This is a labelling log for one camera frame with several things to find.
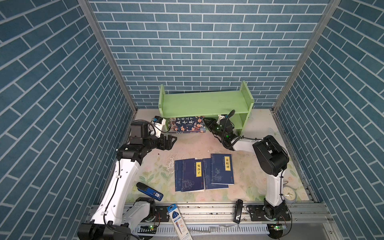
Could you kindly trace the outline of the colourful illustrated book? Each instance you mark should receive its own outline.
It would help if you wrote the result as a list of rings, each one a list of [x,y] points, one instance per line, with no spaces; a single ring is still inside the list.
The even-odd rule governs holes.
[[[206,125],[203,116],[170,118],[170,133],[189,134],[205,133]]]

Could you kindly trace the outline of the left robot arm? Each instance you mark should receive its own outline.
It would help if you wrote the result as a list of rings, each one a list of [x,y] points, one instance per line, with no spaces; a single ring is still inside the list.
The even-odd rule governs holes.
[[[124,212],[124,207],[129,186],[144,157],[153,149],[171,150],[175,144],[177,137],[163,131],[166,123],[166,119],[159,116],[155,116],[152,122],[132,122],[128,142],[117,150],[116,167],[103,200],[90,222],[79,226],[80,240],[138,239],[133,230],[143,220],[160,219],[155,201],[161,201],[163,194],[145,184],[139,183],[137,186],[146,196],[138,198],[127,212]]]

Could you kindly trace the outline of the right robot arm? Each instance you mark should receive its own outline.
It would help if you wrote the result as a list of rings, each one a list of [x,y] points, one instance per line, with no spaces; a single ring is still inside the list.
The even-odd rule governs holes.
[[[228,116],[203,118],[206,128],[217,138],[224,148],[230,151],[254,153],[261,169],[266,173],[267,193],[264,198],[264,214],[274,220],[285,211],[286,202],[283,195],[284,171],[287,169],[289,156],[277,140],[268,135],[262,139],[250,139],[237,136]]]

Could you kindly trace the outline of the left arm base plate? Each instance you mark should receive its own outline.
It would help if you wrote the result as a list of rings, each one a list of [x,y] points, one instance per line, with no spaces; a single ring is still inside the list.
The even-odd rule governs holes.
[[[156,211],[153,215],[147,217],[142,220],[142,223],[163,223],[168,222],[170,220],[170,216],[168,214],[168,210],[166,206],[156,206]]]

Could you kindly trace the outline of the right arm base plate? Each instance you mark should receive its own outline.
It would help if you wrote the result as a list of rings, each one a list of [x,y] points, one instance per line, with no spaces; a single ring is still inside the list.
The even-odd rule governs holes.
[[[247,212],[250,214],[251,221],[290,221],[291,214],[285,203],[277,207],[272,207],[270,204],[264,205],[247,205]]]

